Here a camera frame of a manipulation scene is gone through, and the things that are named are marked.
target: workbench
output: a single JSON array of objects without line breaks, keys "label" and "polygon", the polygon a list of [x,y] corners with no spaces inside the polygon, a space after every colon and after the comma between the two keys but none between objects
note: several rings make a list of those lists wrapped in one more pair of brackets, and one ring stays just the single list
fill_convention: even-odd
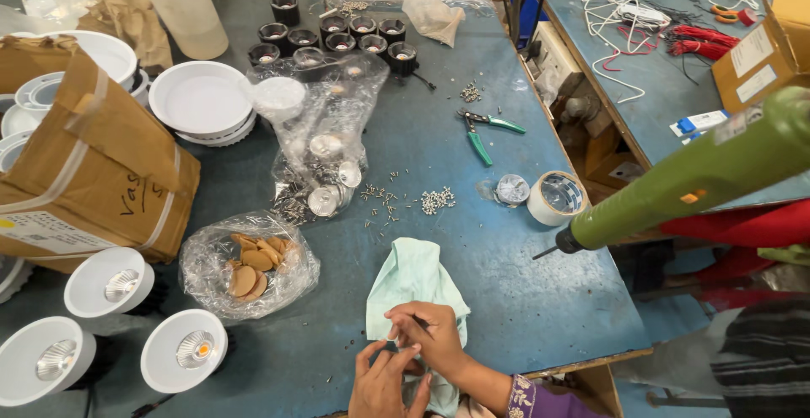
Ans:
[{"label": "workbench", "polygon": [[[19,0],[0,0],[19,5]],[[270,0],[214,0],[230,39],[217,61],[248,68],[246,50],[256,30],[272,22]],[[317,29],[321,0],[300,0],[302,26]],[[404,18],[371,11],[375,19]],[[492,201],[489,189],[516,173],[533,183],[550,170],[571,173],[570,163],[527,85],[515,50],[494,16],[468,12],[455,48],[425,39],[408,28],[419,50],[420,74],[438,86],[431,92],[415,78],[405,85],[390,78],[363,135],[370,170],[364,183],[386,187],[402,198],[448,186],[458,204],[427,216],[412,203],[399,207],[400,221],[385,223],[384,211],[355,196],[339,216],[301,227],[321,259],[319,285],[289,307],[254,321],[225,321],[237,346],[224,368],[194,389],[178,394],[150,417],[310,417],[346,410],[354,380],[354,356],[364,336],[365,300],[390,253],[390,241],[414,237],[436,242],[441,262],[472,309],[467,352],[501,372],[533,372],[563,364],[594,365],[651,352],[651,342],[606,248],[575,255],[554,253],[532,262],[550,247],[559,228],[536,222],[525,207]],[[518,135],[484,126],[479,130],[494,165],[475,154],[462,119],[459,92],[473,78],[486,86],[483,100],[469,108],[497,113],[527,129]],[[179,142],[202,163],[201,180],[186,236],[223,218],[270,208],[270,164],[275,136],[262,126],[242,142],[207,148]],[[395,183],[390,173],[399,172]],[[364,228],[365,222],[374,222]],[[177,262],[157,266],[171,290],[166,314],[199,307],[177,282]],[[0,306],[0,340],[38,318],[70,316],[62,302],[67,281],[36,268],[30,283]],[[85,329],[120,344],[121,357],[96,386],[93,417],[116,417],[162,394],[143,381],[139,360],[149,333],[163,317],[127,315],[75,318]],[[4,409],[4,417],[81,416],[86,391],[63,392],[25,407]]]},{"label": "workbench", "polygon": [[[696,8],[690,0],[650,1],[672,9],[699,13],[710,27],[716,27],[728,35],[741,38],[752,30],[740,22],[721,24],[714,20],[714,14]],[[704,9],[711,8],[708,0],[700,1]],[[725,5],[734,5],[736,2],[736,0],[715,1],[729,2]],[[621,132],[629,149],[639,164],[649,169],[683,147],[681,143],[683,138],[678,138],[672,133],[670,124],[686,116],[708,113],[723,107],[711,69],[692,54],[685,57],[669,55],[667,46],[662,40],[661,45],[650,55],[620,56],[611,62],[610,67],[622,69],[621,72],[610,72],[611,76],[646,91],[640,99],[617,103],[618,100],[635,95],[637,92],[600,77],[591,69],[592,62],[609,55],[612,49],[598,36],[591,36],[588,33],[582,5],[582,0],[545,0],[544,11],[596,90],[602,105]],[[626,38],[615,27],[608,26],[605,30],[603,34],[613,43],[626,42]],[[703,61],[710,62],[706,58],[703,58]],[[689,81],[684,76],[684,71],[698,84]],[[717,209],[785,202],[806,197],[810,197],[810,172],[725,203]]]}]

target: white plastic bottle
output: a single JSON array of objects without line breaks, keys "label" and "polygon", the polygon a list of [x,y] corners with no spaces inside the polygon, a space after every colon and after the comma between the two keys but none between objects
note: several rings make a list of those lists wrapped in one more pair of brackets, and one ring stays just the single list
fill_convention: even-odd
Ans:
[{"label": "white plastic bottle", "polygon": [[213,59],[228,49],[228,36],[211,0],[151,0],[180,51]]}]

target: green handled pliers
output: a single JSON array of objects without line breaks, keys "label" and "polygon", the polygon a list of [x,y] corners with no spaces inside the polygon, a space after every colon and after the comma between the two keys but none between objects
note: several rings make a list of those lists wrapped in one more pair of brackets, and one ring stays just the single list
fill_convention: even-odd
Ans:
[{"label": "green handled pliers", "polygon": [[483,160],[487,166],[492,165],[492,159],[489,157],[486,150],[484,150],[483,144],[481,144],[481,137],[475,132],[476,121],[488,122],[490,125],[503,127],[518,133],[526,133],[526,129],[522,128],[520,125],[507,121],[506,119],[501,119],[500,117],[481,116],[480,114],[470,113],[466,108],[461,108],[456,112],[456,114],[463,117],[464,121],[467,123],[467,130],[469,130],[467,135],[470,137],[472,146],[475,148],[475,152],[478,152],[478,154],[481,156],[481,160]]}]

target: purple sleeve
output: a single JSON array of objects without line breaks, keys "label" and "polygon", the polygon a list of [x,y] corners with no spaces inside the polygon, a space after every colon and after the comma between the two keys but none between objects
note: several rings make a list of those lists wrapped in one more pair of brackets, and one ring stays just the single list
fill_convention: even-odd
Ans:
[{"label": "purple sleeve", "polygon": [[505,418],[600,418],[573,394],[553,394],[520,375],[512,375]]}]

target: clear tape roll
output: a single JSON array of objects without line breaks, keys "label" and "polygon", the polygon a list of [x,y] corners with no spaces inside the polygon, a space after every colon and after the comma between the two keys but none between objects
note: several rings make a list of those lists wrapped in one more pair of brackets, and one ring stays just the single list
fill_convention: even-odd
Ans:
[{"label": "clear tape roll", "polygon": [[[556,194],[559,198],[556,205],[560,209],[552,207],[543,196],[541,185],[544,182],[552,186],[550,194]],[[566,172],[548,172],[532,185],[526,207],[541,224],[558,227],[585,210],[587,203],[588,197],[582,191],[582,184],[577,178]]]}]

